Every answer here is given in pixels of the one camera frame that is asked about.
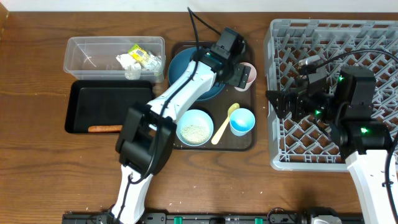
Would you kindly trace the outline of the pink plastic cup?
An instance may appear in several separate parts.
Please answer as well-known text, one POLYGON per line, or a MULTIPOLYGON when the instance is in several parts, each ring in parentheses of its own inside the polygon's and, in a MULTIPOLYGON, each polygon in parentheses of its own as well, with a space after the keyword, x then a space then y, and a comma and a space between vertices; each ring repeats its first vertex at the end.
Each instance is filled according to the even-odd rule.
POLYGON ((251 69, 250 69, 250 72, 249 72, 248 81, 246 82, 245 88, 238 88, 238 87, 235 87, 235 89, 238 90, 238 91, 246 91, 246 90, 250 89, 251 85, 252 85, 253 82, 255 81, 256 76, 257 76, 257 71, 256 71, 256 68, 255 68, 252 64, 250 64, 250 63, 241 62, 241 64, 242 64, 242 65, 245 65, 245 66, 248 66, 248 67, 250 67, 251 69))

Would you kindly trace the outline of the light blue plastic cup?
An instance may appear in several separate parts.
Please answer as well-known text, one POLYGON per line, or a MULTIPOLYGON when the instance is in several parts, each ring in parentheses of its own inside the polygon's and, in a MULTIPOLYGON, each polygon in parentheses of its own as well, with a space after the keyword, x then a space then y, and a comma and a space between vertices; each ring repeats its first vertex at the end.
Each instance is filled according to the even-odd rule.
POLYGON ((239 108, 231 113, 229 125, 231 132, 235 136, 244 136, 255 126, 256 119, 254 114, 246 109, 239 108))

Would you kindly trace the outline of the green snack wrapper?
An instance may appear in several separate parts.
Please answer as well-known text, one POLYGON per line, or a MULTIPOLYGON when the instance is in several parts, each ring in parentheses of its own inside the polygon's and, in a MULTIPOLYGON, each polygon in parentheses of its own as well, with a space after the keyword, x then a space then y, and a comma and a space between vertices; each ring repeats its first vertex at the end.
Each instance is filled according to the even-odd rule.
POLYGON ((158 70, 162 65, 162 61, 158 56, 145 51, 137 44, 129 49, 127 53, 146 70, 158 70))

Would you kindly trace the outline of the orange carrot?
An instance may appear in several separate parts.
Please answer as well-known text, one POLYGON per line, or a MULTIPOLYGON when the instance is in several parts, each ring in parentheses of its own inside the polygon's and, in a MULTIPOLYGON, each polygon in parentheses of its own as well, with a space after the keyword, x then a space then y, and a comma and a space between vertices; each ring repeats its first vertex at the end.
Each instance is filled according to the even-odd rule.
POLYGON ((122 130, 122 125, 110 126, 90 126, 89 133, 119 133, 122 130))

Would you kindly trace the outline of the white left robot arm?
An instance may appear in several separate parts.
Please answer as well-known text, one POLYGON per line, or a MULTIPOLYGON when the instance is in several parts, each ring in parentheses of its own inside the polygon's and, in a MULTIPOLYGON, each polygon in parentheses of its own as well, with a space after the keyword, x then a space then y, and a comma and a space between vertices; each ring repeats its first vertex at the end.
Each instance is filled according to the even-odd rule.
POLYGON ((172 153, 179 119, 215 83, 245 86, 249 67, 240 62, 246 50, 244 37, 226 28, 211 47, 197 47, 184 73, 163 94, 128 109, 116 142, 121 187, 108 223, 139 221, 150 181, 172 153))

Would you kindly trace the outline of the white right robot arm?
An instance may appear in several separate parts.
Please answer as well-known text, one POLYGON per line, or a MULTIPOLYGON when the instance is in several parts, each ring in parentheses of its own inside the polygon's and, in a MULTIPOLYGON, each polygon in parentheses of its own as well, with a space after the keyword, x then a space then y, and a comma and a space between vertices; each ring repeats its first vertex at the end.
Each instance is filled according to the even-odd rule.
POLYGON ((397 176, 393 157, 397 139, 371 117, 376 79, 364 67, 341 69, 336 89, 326 92, 326 71, 314 69, 290 90, 268 90, 266 98, 278 118, 312 115, 330 127, 330 140, 351 174, 365 223, 397 223, 397 176))

